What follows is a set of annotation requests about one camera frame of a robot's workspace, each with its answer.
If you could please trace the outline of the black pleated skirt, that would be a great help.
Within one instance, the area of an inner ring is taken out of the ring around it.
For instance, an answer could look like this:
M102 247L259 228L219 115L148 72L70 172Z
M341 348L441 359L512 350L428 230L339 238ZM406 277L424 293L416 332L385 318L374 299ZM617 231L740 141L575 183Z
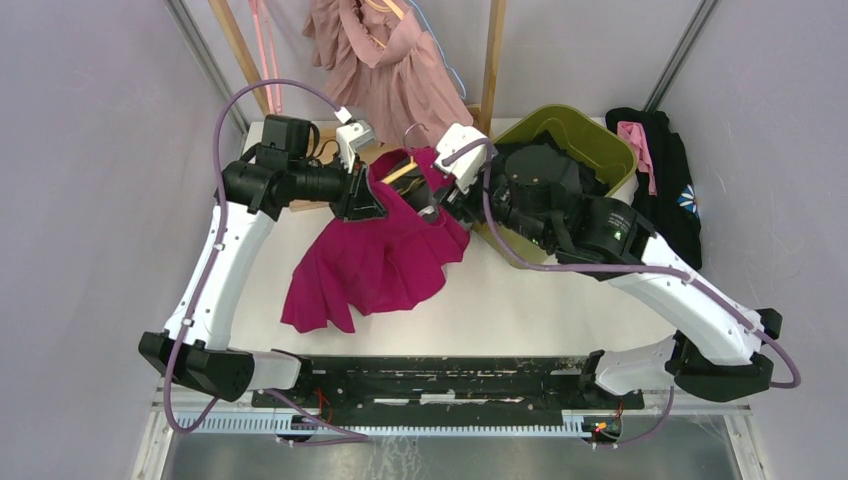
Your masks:
M559 156L568 159L572 164L574 164L578 168L580 185L584 193L605 196L610 191L609 185L597 178L595 170L578 161L568 149L562 147L554 138L550 130L543 130L529 141L503 143L498 147L498 149L501 153L506 154L507 151L515 152L521 148L531 145L547 146L556 151Z

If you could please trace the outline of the magenta pleated skirt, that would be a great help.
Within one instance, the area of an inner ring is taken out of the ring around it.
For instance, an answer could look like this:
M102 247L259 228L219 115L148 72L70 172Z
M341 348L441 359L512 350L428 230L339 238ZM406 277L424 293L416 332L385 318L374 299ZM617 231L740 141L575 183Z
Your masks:
M295 267L281 321L300 333L334 325L355 330L351 315L411 310L446 283L444 268L462 261L470 233L444 209L427 221L384 178L413 159L425 185L435 191L449 181L432 164L432 148L396 149L369 167L368 182L387 208L385 218L332 220Z

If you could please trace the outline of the pink plastic hanger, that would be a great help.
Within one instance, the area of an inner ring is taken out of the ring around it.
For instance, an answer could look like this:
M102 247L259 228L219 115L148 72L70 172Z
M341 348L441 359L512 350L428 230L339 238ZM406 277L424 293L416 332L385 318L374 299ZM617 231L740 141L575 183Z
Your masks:
M262 78L278 78L280 75L280 69L276 55L276 44L271 28L270 13L266 2L263 0L249 0L248 4L253 18L254 31L261 61ZM266 85L265 90L270 112L272 114L282 114L282 87L277 84Z

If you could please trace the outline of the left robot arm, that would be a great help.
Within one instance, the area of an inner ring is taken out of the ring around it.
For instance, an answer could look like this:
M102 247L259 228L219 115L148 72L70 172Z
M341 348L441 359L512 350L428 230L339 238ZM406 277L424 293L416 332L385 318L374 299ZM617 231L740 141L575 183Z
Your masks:
M215 196L209 233L185 293L163 330L145 332L139 342L139 353L167 384L225 401L266 388L276 388L294 407L312 399L315 382L302 372L303 359L237 350L230 340L253 263L292 202L326 203L346 221L387 215L359 155L375 143L373 128L345 111L338 116L338 151L328 164L317 158L320 134L312 122L269 115L260 141L222 170L223 190Z

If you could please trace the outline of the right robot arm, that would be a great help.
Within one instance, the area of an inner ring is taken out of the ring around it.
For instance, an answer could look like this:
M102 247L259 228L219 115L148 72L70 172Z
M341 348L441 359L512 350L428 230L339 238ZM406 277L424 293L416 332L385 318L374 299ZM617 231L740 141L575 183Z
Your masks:
M530 144L498 155L478 139L438 146L434 167L449 181L437 201L455 217L493 234L510 230L552 256L552 271L606 283L673 326L647 346L593 352L577 382L585 405L670 387L729 402L775 387L764 349L778 349L781 315L736 303L630 205L585 191L583 167L569 154Z

